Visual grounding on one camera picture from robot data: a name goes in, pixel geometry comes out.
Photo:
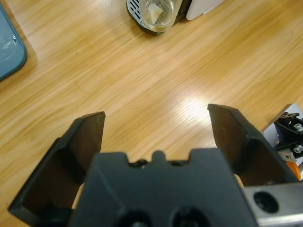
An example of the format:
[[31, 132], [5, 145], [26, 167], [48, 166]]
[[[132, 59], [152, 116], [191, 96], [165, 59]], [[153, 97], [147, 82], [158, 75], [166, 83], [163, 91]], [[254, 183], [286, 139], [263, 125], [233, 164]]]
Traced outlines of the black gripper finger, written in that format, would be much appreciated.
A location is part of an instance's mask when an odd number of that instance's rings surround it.
[[215, 143], [244, 186], [296, 183], [297, 177], [264, 136], [235, 108], [207, 107]]
[[101, 150], [105, 113], [79, 117], [55, 140], [8, 211], [29, 226], [66, 226], [91, 161]]

